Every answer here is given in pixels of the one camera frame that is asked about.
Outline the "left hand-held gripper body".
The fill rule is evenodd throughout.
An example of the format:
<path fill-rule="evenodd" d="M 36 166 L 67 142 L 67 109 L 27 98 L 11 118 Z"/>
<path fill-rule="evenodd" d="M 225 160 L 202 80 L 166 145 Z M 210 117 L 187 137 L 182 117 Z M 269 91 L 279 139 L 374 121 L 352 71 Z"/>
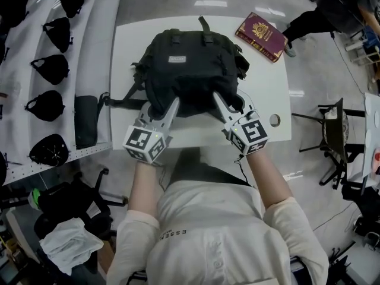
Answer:
<path fill-rule="evenodd" d="M 133 159 L 155 163 L 170 143 L 171 124 L 166 118 L 155 120 L 140 116 L 128 127 L 122 146 Z"/>

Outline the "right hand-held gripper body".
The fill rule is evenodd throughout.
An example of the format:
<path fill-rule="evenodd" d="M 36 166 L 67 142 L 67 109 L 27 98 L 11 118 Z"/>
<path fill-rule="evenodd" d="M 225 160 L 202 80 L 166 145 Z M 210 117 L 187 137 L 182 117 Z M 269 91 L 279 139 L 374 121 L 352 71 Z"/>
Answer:
<path fill-rule="evenodd" d="M 261 150 L 269 140 L 256 110 L 225 123 L 224 130 L 227 140 L 240 151 L 241 155 Z"/>

